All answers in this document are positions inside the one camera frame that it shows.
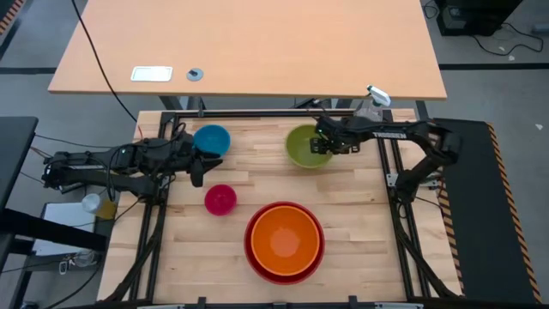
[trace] sticker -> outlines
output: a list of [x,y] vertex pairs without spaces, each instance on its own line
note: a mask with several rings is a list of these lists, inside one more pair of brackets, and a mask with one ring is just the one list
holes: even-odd
[[172,67],[135,67],[131,73],[133,82],[169,82],[172,79]]

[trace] green bowl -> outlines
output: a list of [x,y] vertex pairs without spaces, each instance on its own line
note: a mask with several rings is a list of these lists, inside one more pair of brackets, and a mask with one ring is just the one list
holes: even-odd
[[295,165],[304,168],[325,166],[332,154],[313,154],[310,139],[319,137],[313,124],[303,124],[294,128],[286,137],[286,152]]

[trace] wooden table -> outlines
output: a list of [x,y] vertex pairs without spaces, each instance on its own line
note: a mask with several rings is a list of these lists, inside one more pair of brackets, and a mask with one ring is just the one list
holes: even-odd
[[[93,0],[83,20],[119,94],[446,100],[419,0]],[[172,79],[132,82],[136,66]],[[80,25],[49,90],[110,93]]]
[[[395,121],[414,120],[413,110],[397,110],[394,115]],[[156,136],[159,121],[160,112],[141,112],[138,123],[143,135]],[[363,143],[359,154],[335,156],[323,169],[304,170],[287,159],[284,141],[293,127],[313,121],[301,117],[186,120],[189,132],[205,124],[223,125],[231,133],[232,145],[223,164],[205,175],[204,187],[194,188],[184,173],[172,183],[154,303],[196,303],[199,296],[206,296],[209,303],[345,302],[352,294],[359,301],[405,300],[377,143]],[[404,167],[424,157],[417,145],[400,145]],[[203,206],[206,191],[216,184],[229,184],[238,194],[238,206],[229,216],[214,217]],[[437,201],[434,191],[420,189],[418,196]],[[119,211],[135,200],[124,193]],[[264,281],[244,256],[248,220],[263,205],[276,201],[293,201],[310,209],[326,237],[317,272],[297,285]],[[426,261],[449,288],[460,293],[440,209],[418,201],[413,211]],[[117,221],[98,299],[110,294],[133,264],[142,214],[139,205]],[[412,272],[415,292],[420,294]],[[143,273],[141,297],[148,272]]]

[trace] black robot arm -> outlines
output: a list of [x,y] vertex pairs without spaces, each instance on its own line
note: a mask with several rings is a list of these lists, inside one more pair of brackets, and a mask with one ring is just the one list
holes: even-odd
[[221,162],[217,154],[194,148],[193,136],[183,129],[170,141],[146,138],[105,152],[56,152],[45,159],[42,179],[46,188],[100,185],[107,188],[110,199],[112,191],[129,191],[155,203],[166,176],[187,172],[192,184],[200,187],[204,174]]
[[439,167],[457,162],[462,140],[440,125],[419,121],[416,123],[378,123],[364,117],[335,120],[322,115],[317,120],[316,132],[320,138],[311,139],[311,152],[334,155],[356,153],[360,144],[372,138],[408,140],[417,143],[425,158],[411,170],[398,175],[395,183],[400,202],[411,203],[419,184]]

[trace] blue bowl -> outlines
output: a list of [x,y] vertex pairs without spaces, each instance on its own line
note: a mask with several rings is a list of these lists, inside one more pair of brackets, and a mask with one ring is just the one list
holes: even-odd
[[201,151],[224,155],[231,146],[229,132],[220,125],[204,125],[194,135],[195,146]]

